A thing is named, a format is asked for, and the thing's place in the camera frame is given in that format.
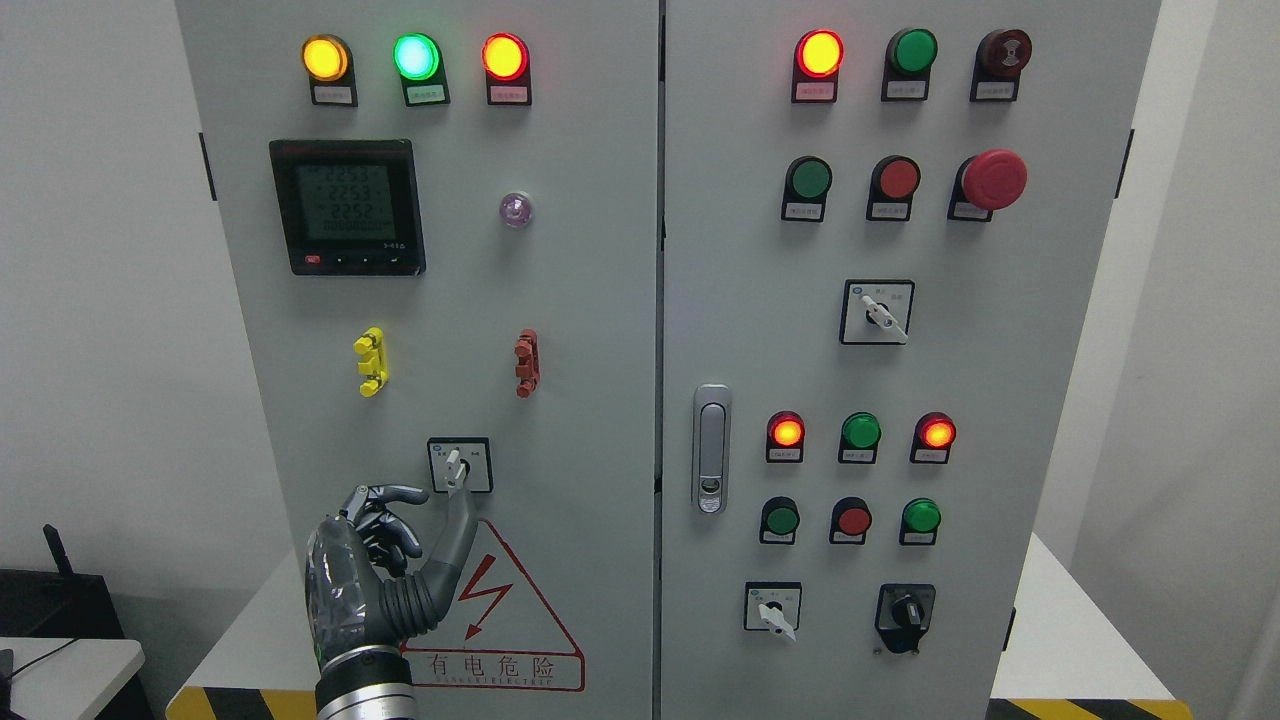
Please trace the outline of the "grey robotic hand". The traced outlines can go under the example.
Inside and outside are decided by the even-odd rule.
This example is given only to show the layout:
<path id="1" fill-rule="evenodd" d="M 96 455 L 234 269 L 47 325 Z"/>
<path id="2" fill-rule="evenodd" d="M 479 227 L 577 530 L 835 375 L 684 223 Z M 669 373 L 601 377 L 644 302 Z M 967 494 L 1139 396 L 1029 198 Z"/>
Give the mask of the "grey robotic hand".
<path id="1" fill-rule="evenodd" d="M 477 530 L 475 495 L 449 493 L 447 524 L 428 561 L 412 575 L 407 560 L 422 546 L 390 502 L 425 503 L 412 486 L 357 486 L 338 514 L 311 536 L 305 596 L 321 670 L 352 651 L 401 642 L 436 629 L 448 614 Z"/>

